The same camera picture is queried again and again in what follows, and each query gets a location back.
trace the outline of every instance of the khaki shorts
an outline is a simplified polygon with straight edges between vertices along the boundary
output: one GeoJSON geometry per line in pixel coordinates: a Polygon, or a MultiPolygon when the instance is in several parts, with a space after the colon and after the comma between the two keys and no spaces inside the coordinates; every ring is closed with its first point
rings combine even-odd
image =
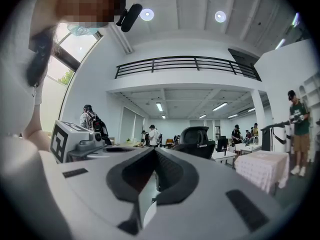
{"type": "Polygon", "coordinates": [[[307,154],[309,150],[310,140],[309,133],[304,135],[294,135],[293,137],[293,148],[294,152],[302,152],[307,154]]]}

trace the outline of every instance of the white sneakers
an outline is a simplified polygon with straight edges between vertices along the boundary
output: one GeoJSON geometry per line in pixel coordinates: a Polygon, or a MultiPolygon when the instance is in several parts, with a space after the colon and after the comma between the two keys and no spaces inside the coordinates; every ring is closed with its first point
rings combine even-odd
{"type": "Polygon", "coordinates": [[[299,173],[299,176],[304,177],[306,174],[306,167],[302,167],[299,173]]]}
{"type": "Polygon", "coordinates": [[[300,167],[299,165],[296,165],[293,170],[291,170],[291,174],[292,175],[296,175],[296,174],[299,174],[299,176],[301,177],[304,177],[305,174],[306,174],[306,167],[302,167],[301,170],[300,170],[300,167]]]}
{"type": "Polygon", "coordinates": [[[299,165],[296,165],[294,168],[293,168],[293,170],[291,170],[291,174],[292,175],[296,175],[296,174],[298,174],[300,172],[300,167],[299,167],[299,165]]]}

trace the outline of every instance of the balcony railing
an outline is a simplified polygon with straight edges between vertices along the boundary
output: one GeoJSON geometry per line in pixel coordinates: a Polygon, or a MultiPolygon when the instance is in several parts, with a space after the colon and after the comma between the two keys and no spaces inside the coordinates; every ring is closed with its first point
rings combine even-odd
{"type": "Polygon", "coordinates": [[[130,74],[178,71],[195,69],[197,71],[221,71],[261,81],[256,69],[231,60],[202,56],[169,56],[149,58],[117,66],[115,79],[130,74]]]}

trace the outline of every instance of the white ceiling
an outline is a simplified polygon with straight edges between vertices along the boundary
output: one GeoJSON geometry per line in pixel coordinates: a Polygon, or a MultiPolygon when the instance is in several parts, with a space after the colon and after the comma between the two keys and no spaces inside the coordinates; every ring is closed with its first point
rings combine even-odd
{"type": "MultiPolygon", "coordinates": [[[[140,3],[154,11],[151,21],[140,17],[132,29],[125,33],[131,45],[159,39],[164,33],[197,31],[227,35],[256,47],[262,53],[273,50],[282,38],[285,45],[301,35],[301,23],[290,28],[295,11],[284,0],[127,0],[127,8],[140,3]],[[226,13],[227,19],[218,23],[217,11],[226,13]]],[[[186,34],[185,38],[195,38],[186,34]]]]}
{"type": "MultiPolygon", "coordinates": [[[[244,90],[209,89],[209,88],[166,88],[148,91],[121,92],[129,101],[145,111],[151,118],[198,119],[206,114],[207,119],[226,119],[234,114],[247,113],[254,107],[251,93],[244,90]],[[213,111],[227,102],[228,105],[213,111]],[[160,112],[156,103],[161,103],[160,112]]],[[[269,104],[267,94],[260,93],[262,103],[269,104]]]]}

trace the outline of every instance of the column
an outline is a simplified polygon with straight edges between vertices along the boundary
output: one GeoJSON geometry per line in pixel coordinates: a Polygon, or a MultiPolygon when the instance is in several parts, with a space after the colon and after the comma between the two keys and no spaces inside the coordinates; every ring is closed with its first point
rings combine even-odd
{"type": "Polygon", "coordinates": [[[251,91],[251,97],[252,97],[253,105],[255,108],[256,123],[258,124],[258,129],[259,129],[259,145],[262,145],[262,132],[260,131],[260,129],[263,129],[264,127],[266,127],[265,111],[262,105],[259,91],[257,89],[253,89],[251,91]]]}

